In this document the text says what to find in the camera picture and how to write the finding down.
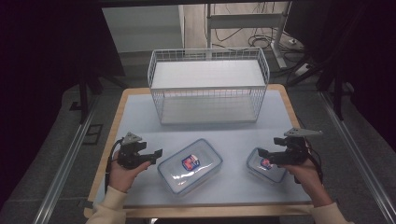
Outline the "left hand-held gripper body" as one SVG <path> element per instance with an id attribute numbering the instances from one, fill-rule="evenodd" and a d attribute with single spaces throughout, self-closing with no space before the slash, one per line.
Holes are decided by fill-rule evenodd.
<path id="1" fill-rule="evenodd" d="M 142 138 L 133 134 L 127 133 L 120 144 L 118 164 L 125 169 L 132 170 L 137 168 L 140 164 L 148 161 L 148 155 L 141 155 L 136 147 L 138 142 L 143 142 Z"/>

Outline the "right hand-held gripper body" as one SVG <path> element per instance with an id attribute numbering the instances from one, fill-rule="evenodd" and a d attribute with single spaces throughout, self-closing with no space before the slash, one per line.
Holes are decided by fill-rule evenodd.
<path id="1" fill-rule="evenodd" d="M 308 158 L 307 136 L 321 135 L 322 131 L 313 131 L 301 128 L 291 128 L 284 132 L 287 141 L 286 150 L 283 152 L 271 152 L 270 162 L 276 165 L 299 165 Z"/>

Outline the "small clear lidded food container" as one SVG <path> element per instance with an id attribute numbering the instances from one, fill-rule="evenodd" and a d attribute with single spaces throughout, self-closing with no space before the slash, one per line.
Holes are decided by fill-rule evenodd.
<path id="1" fill-rule="evenodd" d="M 286 175 L 285 168 L 279 168 L 259 155 L 259 148 L 254 148 L 247 157 L 248 170 L 258 178 L 273 184 L 281 183 Z"/>

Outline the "large clear lidded food container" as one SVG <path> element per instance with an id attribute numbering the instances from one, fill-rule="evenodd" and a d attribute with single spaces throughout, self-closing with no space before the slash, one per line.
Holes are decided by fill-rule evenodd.
<path id="1" fill-rule="evenodd" d="M 220 154 L 201 138 L 162 161 L 159 176 L 177 196 L 185 195 L 213 176 L 222 166 Z"/>

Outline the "white wire shelf rack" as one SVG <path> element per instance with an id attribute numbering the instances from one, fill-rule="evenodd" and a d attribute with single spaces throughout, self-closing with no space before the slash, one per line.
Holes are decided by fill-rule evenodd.
<path id="1" fill-rule="evenodd" d="M 163 125 L 254 122 L 269 77 L 260 48 L 157 49 L 148 66 L 148 86 Z"/>

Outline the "person's left hand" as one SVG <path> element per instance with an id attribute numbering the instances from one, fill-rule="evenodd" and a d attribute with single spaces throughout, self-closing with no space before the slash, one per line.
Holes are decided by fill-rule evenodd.
<path id="1" fill-rule="evenodd" d="M 118 164 L 119 152 L 114 154 L 109 173 L 109 186 L 120 192 L 126 193 L 134 183 L 136 177 L 150 167 L 150 162 L 146 161 L 137 168 L 128 170 Z"/>

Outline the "person's right hand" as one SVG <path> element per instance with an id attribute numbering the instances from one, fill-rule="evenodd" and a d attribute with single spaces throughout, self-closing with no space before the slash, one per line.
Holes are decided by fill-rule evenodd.
<path id="1" fill-rule="evenodd" d="M 304 191 L 314 200 L 323 191 L 314 163 L 307 159 L 300 165 L 282 165 L 301 183 Z"/>

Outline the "black floor plate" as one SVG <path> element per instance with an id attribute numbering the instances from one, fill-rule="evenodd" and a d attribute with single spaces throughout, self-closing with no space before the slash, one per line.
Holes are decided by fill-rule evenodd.
<path id="1" fill-rule="evenodd" d="M 83 145 L 95 146 L 98 144 L 101 133 L 103 130 L 102 124 L 91 124 L 86 132 L 83 142 Z"/>

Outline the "pale blue table mat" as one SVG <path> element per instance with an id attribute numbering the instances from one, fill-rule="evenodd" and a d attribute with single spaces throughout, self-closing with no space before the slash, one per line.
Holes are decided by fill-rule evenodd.
<path id="1" fill-rule="evenodd" d="M 309 200 L 292 175 L 272 183 L 253 175 L 246 166 L 248 155 L 256 147 L 270 151 L 284 148 L 274 144 L 292 127 L 279 91 L 269 90 L 261 113 L 253 123 L 162 125 L 149 94 L 129 95 L 116 129 L 117 138 L 128 132 L 148 143 L 149 154 L 159 148 L 164 161 L 183 147 L 205 139 L 223 158 L 217 173 L 183 196 L 176 196 L 165 186 L 155 165 L 137 176 L 128 192 L 125 207 L 181 206 L 204 204 L 302 203 Z"/>

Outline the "black stand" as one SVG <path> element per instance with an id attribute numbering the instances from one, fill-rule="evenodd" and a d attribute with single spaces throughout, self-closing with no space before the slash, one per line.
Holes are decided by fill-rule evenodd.
<path id="1" fill-rule="evenodd" d="M 103 86 L 99 80 L 99 72 L 95 69 L 81 72 L 78 77 L 79 97 L 80 97 L 80 123 L 84 123 L 88 117 L 88 93 L 90 89 L 93 95 L 100 95 L 103 92 Z"/>
<path id="2" fill-rule="evenodd" d="M 319 91 L 326 91 L 333 84 L 333 111 L 335 115 L 343 120 L 342 115 L 342 96 L 343 96 L 343 77 L 341 68 L 336 60 L 328 60 L 324 63 L 323 72 L 316 84 Z"/>

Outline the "white power strip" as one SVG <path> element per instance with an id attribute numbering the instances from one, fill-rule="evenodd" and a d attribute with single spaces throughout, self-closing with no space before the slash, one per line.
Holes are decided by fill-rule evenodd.
<path id="1" fill-rule="evenodd" d="M 298 77 L 306 73 L 311 68 L 311 65 L 308 63 L 304 63 L 300 68 L 298 68 L 294 74 Z"/>

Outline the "white panel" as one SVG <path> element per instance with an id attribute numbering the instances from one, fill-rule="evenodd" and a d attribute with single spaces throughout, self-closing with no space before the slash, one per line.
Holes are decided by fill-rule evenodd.
<path id="1" fill-rule="evenodd" d="M 183 6 L 102 9 L 119 53 L 184 47 Z"/>

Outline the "aluminium rail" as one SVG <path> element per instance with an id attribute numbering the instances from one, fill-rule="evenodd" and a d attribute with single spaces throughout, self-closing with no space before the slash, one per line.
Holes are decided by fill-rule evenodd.
<path id="1" fill-rule="evenodd" d="M 33 224 L 49 223 L 56 203 L 58 202 L 60 195 L 63 191 L 64 184 L 79 153 L 83 139 L 89 129 L 89 126 L 91 125 L 94 110 L 98 104 L 99 99 L 99 95 L 94 95 L 92 97 L 88 106 L 88 115 L 84 119 L 84 121 L 78 126 L 77 133 L 75 134 L 71 145 L 66 150 L 66 154 L 59 166 L 55 177 L 53 178 L 49 186 L 49 190 L 47 191 L 47 194 L 44 197 L 42 204 L 40 205 L 35 215 Z"/>
<path id="2" fill-rule="evenodd" d="M 318 95 L 320 96 L 326 108 L 326 111 L 328 112 L 335 126 L 335 129 L 337 130 L 337 132 L 339 132 L 341 138 L 343 139 L 347 151 L 351 155 L 352 160 L 355 162 L 358 170 L 360 171 L 366 186 L 372 193 L 383 217 L 388 224 L 396 224 L 396 206 L 393 204 L 393 201 L 386 193 L 383 185 L 375 176 L 375 173 L 371 169 L 369 162 L 364 158 L 360 148 L 352 137 L 345 122 L 343 120 L 340 120 L 333 111 L 333 103 L 331 97 L 326 92 L 320 92 Z"/>

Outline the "white metal stand frame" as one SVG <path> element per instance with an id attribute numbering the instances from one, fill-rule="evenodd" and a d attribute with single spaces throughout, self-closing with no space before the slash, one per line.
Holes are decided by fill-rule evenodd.
<path id="1" fill-rule="evenodd" d="M 211 31 L 213 29 L 237 29 L 237 28 L 276 28 L 275 39 L 270 42 L 271 50 L 276 58 L 280 69 L 287 67 L 280 53 L 280 39 L 289 15 L 291 2 L 287 2 L 281 13 L 271 14 L 231 14 L 216 15 L 211 12 L 211 4 L 206 5 L 206 46 L 212 48 Z"/>

